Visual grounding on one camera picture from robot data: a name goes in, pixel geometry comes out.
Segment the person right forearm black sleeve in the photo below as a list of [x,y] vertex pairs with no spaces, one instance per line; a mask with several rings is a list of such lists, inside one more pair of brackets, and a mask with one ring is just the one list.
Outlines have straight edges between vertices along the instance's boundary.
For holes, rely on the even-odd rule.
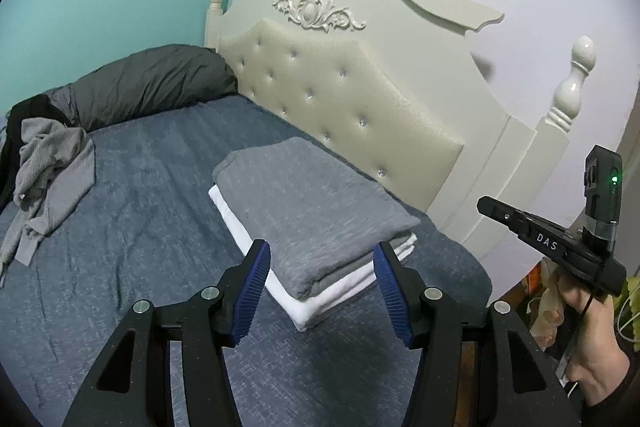
[[593,366],[593,380],[585,387],[588,404],[583,426],[639,425],[639,355],[616,349]]

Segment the person right hand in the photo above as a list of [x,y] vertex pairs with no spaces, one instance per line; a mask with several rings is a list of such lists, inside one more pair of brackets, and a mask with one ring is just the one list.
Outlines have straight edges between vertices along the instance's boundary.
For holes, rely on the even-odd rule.
[[584,285],[562,268],[555,270],[551,280],[558,284],[564,303],[582,314],[582,327],[565,375],[579,385],[587,402],[585,387],[593,380],[593,366],[612,351],[623,351],[614,331],[614,300],[611,295],[592,297]]

